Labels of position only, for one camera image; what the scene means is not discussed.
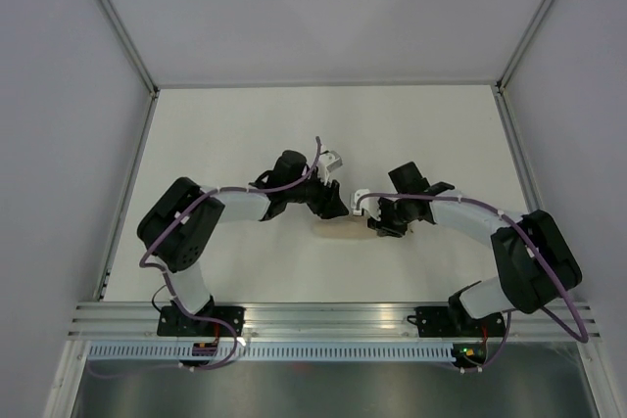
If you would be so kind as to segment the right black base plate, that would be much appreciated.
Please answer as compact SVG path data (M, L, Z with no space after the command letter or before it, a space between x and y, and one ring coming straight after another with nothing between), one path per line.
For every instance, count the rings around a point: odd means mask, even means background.
M506 331L506 321L500 313L474 319L453 312L447 305L419 305L413 317L420 338L502 338Z

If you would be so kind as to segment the aluminium frame post right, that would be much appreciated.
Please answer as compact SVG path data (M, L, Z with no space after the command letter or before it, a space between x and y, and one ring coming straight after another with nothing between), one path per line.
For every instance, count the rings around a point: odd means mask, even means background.
M524 55L531 46L535 37L539 33L544 21L547 19L555 2L557 0L541 0L535 9L531 20L525 26L523 33L516 43L516 46L506 62L506 66L501 73L499 79L495 82L495 86L499 92L503 92L507 85L511 82L515 72L517 71Z

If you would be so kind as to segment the aluminium frame post left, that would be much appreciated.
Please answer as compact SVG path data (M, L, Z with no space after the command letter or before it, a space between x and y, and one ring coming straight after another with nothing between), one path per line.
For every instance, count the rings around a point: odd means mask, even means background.
M112 30L124 55L128 59L132 69L142 82L151 97L159 92L159 87L149 73L138 49L136 48L123 20L112 0L95 0L104 18Z

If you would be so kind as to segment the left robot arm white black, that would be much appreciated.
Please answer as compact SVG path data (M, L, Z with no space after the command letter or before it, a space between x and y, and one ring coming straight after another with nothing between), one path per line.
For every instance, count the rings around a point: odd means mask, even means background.
M345 216L340 184L331 173L342 158L320 145L312 163L296 152L283 152L274 167L246 187L203 187L179 177L137 227L146 252L139 266L160 271L171 295L165 317L179 317L191 335L202 336L214 324L215 301L200 268L200 256L220 224L266 222L290 204L305 205L317 217Z

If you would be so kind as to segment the aluminium frame right rail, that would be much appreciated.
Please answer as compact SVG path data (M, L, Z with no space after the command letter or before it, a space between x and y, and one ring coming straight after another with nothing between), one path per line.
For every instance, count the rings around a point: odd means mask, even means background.
M543 211L531 164L504 92L496 85L492 87L492 92L527 208L513 228L521 246L516 251L513 272L521 274L525 287L532 290L531 306L537 310L557 299L568 299L567 287L559 277L561 274L568 281L577 281L581 273L577 268L571 269L567 260L558 259L560 254L569 255L570 251L553 218ZM533 290L536 287L540 289L538 292Z

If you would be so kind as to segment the aluminium frame post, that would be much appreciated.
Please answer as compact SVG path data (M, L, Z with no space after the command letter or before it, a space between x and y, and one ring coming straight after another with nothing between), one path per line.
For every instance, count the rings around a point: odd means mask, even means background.
M124 55L128 59L132 69L142 82L151 97L159 92L159 87L149 73L138 49L136 48L123 20L112 0L95 0L104 18L112 30Z
M555 2L557 0L541 0L535 9L531 20L525 26L523 33L516 43L516 46L506 62L506 66L501 73L499 79L495 82L495 86L499 92L503 92L507 85L511 82L515 72L517 71L524 55L531 46L535 37L539 33L544 21L547 19Z

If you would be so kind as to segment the aluminium mounting rail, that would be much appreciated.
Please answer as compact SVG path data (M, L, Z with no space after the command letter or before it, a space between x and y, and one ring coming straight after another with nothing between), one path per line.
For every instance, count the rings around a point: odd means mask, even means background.
M601 332L592 309L575 303L591 341ZM418 339L416 326L407 321L416 303L244 303L240 322L243 336L261 341L409 341ZM578 332L563 302L548 309ZM72 340L164 340L157 338L159 312L150 302L81 302L67 327ZM544 311L513 312L509 337L512 342L574 342Z

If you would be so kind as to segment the aluminium frame back bar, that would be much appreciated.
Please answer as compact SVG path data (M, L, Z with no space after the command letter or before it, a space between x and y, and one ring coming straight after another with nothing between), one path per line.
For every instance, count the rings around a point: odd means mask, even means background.
M418 79L418 78L387 78L387 79L311 79L283 81L234 81L217 83L162 83L156 85L159 90L183 89L241 89L241 88L294 88L294 87L345 87L345 86L493 86L496 79Z

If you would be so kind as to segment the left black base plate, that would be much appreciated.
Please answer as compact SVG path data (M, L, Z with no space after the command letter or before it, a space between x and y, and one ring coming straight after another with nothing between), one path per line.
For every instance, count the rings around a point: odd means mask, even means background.
M238 305L209 305L195 316L212 317L214 321L194 320L185 315L177 305L161 309L157 328L158 337L215 337L239 336L244 326L244 308Z

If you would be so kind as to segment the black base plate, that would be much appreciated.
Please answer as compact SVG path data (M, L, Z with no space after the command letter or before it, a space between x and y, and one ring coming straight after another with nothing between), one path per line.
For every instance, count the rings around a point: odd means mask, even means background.
M413 317L420 338L502 338L506 331L506 321L500 313L474 319L453 312L447 305L419 305Z
M194 320L185 315L177 305L161 309L157 328L158 337L215 337L239 336L244 326L244 308L238 305L209 305L195 316L212 317L214 321Z

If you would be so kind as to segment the beige cloth napkin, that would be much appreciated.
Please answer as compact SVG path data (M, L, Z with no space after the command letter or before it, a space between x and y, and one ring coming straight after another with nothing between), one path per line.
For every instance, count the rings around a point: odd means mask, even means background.
M375 230L360 222L352 221L319 221L313 225L312 231L317 237L332 240L370 240L379 238Z

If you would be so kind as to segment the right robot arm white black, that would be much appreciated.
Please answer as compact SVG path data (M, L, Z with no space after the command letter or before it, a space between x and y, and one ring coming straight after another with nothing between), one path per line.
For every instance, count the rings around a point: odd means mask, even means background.
M430 183L416 164L390 171L392 193L359 190L352 200L357 215L379 237L404 237L414 222L427 222L464 234L491 249L497 274L475 282L448 299L447 321L455 335L468 335L483 320L519 311L546 311L564 301L574 327L565 332L580 343L589 334L570 291L582 281L581 269L554 218L536 209L498 209L470 198L447 182Z

